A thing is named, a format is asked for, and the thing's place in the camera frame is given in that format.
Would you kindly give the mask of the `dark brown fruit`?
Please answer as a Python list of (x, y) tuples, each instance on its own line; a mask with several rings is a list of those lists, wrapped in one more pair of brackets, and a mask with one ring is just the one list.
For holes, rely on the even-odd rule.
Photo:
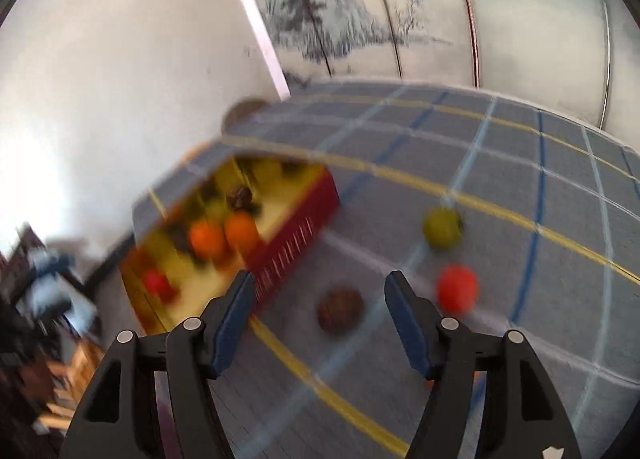
[(253, 192), (248, 186), (240, 186), (227, 196), (229, 208), (232, 211), (252, 212), (255, 209)]
[(330, 289), (318, 302), (319, 327), (328, 335), (344, 335), (358, 326), (364, 313), (362, 294), (352, 287)]

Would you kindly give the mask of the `red tomato middle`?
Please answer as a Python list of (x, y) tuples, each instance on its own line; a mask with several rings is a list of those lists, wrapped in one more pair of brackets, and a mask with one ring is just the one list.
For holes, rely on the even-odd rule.
[(471, 268), (450, 264), (438, 276), (436, 294), (440, 308), (447, 314), (458, 316), (475, 309), (480, 284)]

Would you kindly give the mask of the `green fruit on table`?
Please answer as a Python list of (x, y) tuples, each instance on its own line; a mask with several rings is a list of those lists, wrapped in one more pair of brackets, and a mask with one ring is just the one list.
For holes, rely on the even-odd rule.
[(424, 216), (422, 231), (427, 245), (436, 251), (446, 251), (462, 240), (464, 222), (455, 208), (433, 208)]

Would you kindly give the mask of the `blue plaid tablecloth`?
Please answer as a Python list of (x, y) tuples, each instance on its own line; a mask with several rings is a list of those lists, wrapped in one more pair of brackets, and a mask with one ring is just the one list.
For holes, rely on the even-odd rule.
[(311, 86), (228, 130), (234, 147), (316, 156), (340, 208), (258, 318), (214, 396), (241, 458), (391, 458), (427, 386), (383, 299), (431, 295), (460, 264), (466, 321), (521, 330), (587, 458), (639, 401), (639, 155), (539, 108), (472, 91)]

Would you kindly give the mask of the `green fruit in tin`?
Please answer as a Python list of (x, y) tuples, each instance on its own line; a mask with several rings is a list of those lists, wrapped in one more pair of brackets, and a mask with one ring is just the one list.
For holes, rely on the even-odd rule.
[(205, 202), (205, 215), (207, 219), (222, 222), (229, 214), (230, 209), (226, 199), (214, 198)]

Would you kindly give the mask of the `gold red tin box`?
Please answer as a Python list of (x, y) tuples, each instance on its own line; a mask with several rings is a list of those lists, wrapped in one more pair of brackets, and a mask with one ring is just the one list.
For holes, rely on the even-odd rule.
[(174, 328), (224, 295), (241, 269), (263, 305), (339, 205), (318, 162), (244, 154), (204, 176), (181, 170), (139, 208), (120, 265), (138, 322), (149, 335)]

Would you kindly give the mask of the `painted landscape folding screen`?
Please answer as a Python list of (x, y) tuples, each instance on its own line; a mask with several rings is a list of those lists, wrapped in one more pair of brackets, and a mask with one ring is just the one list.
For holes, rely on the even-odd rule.
[(477, 88), (639, 141), (639, 0), (254, 0), (285, 77)]

